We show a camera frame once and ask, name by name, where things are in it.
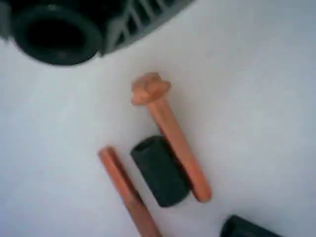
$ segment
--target orange peg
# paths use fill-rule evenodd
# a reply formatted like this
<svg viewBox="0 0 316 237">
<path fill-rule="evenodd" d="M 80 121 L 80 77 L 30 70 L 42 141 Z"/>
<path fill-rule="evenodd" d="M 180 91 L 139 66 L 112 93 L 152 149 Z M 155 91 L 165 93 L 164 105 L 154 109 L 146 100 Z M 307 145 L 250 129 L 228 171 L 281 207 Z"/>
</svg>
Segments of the orange peg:
<svg viewBox="0 0 316 237">
<path fill-rule="evenodd" d="M 122 197 L 141 236 L 162 237 L 152 216 L 128 178 L 115 150 L 112 147 L 106 147 L 99 152 L 99 157 Z"/>
<path fill-rule="evenodd" d="M 132 103 L 147 106 L 157 126 L 169 141 L 176 157 L 186 171 L 194 196 L 199 202 L 208 202 L 211 199 L 211 188 L 168 102 L 163 97 L 170 88 L 171 83 L 162 80 L 158 73 L 148 73 L 133 84 Z"/>
</svg>

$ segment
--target black rubber ring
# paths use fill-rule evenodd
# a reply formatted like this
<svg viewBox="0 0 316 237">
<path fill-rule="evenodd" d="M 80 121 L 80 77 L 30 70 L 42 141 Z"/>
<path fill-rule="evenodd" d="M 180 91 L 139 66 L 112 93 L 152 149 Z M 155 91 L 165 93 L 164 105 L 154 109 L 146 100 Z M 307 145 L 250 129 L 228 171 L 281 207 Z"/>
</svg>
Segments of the black rubber ring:
<svg viewBox="0 0 316 237">
<path fill-rule="evenodd" d="M 30 25 L 40 20 L 59 20 L 79 29 L 84 37 L 82 47 L 57 50 L 36 46 L 29 42 Z M 36 5 L 15 13 L 12 17 L 12 33 L 17 45 L 28 55 L 48 64 L 75 65 L 92 58 L 101 48 L 102 35 L 98 26 L 79 12 L 58 5 Z"/>
</svg>

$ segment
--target dark green rubber tube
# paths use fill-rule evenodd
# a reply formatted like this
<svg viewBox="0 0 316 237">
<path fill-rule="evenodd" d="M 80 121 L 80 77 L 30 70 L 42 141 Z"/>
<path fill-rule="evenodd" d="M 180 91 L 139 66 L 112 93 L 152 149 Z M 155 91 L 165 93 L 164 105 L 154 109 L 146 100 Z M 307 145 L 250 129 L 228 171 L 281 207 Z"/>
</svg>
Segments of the dark green rubber tube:
<svg viewBox="0 0 316 237">
<path fill-rule="evenodd" d="M 131 155 L 159 206 L 173 206 L 188 195 L 189 182 L 164 137 L 145 139 Z"/>
</svg>

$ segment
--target ribbed grille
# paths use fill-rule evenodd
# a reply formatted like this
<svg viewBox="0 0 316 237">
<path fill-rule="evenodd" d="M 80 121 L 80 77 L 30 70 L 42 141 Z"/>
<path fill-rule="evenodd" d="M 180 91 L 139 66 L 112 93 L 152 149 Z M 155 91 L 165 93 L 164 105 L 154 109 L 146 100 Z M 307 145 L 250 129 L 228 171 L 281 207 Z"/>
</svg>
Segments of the ribbed grille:
<svg viewBox="0 0 316 237">
<path fill-rule="evenodd" d="M 128 18 L 115 46 L 123 44 L 125 40 L 139 33 L 180 1 L 183 0 L 131 0 Z"/>
</svg>

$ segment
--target small plastic toy part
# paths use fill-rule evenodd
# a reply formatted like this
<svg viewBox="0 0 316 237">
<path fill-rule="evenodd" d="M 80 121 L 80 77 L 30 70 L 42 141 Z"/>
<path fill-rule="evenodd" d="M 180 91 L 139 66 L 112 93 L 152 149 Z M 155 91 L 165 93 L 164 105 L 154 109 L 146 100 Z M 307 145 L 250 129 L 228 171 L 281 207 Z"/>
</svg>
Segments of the small plastic toy part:
<svg viewBox="0 0 316 237">
<path fill-rule="evenodd" d="M 112 147 L 106 147 L 99 152 L 99 157 L 122 197 L 141 236 L 162 237 L 153 218 L 128 178 L 115 150 Z"/>
<path fill-rule="evenodd" d="M 230 217 L 222 228 L 221 237 L 281 237 L 238 216 Z"/>
<path fill-rule="evenodd" d="M 163 81 L 158 73 L 148 73 L 133 84 L 132 103 L 147 106 L 183 166 L 196 199 L 199 202 L 208 202 L 211 199 L 211 188 L 168 102 L 163 97 L 170 87 L 170 82 Z"/>
<path fill-rule="evenodd" d="M 188 195 L 188 180 L 164 137 L 145 139 L 131 155 L 161 207 L 173 206 Z"/>
</svg>

